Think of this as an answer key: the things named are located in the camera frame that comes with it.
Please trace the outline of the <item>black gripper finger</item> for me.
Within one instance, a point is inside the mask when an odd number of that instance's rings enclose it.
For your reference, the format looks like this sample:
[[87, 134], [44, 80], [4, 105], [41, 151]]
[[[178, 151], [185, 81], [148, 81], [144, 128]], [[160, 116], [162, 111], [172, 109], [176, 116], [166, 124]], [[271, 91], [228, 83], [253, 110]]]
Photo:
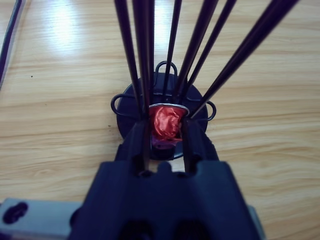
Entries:
[[197, 121], [185, 118], [181, 126], [184, 170], [196, 173], [201, 161], [219, 161], [216, 148]]
[[130, 173], [141, 173], [149, 169], [151, 150], [150, 126], [147, 120], [134, 124], [122, 144], [118, 146], [115, 161], [125, 162]]

